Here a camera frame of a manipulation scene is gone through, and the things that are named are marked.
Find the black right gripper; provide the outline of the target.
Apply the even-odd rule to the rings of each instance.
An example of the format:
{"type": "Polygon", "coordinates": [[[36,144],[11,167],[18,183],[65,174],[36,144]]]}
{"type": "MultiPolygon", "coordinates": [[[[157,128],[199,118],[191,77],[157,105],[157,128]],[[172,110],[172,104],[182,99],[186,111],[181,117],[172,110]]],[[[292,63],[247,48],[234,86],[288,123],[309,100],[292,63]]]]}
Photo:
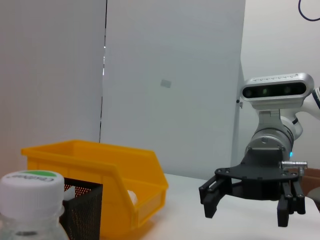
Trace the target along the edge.
{"type": "Polygon", "coordinates": [[[278,200],[277,224],[287,227],[289,216],[306,213],[299,173],[281,168],[280,149],[250,149],[241,163],[218,168],[215,176],[199,187],[206,218],[212,218],[225,195],[250,200],[278,200]]]}

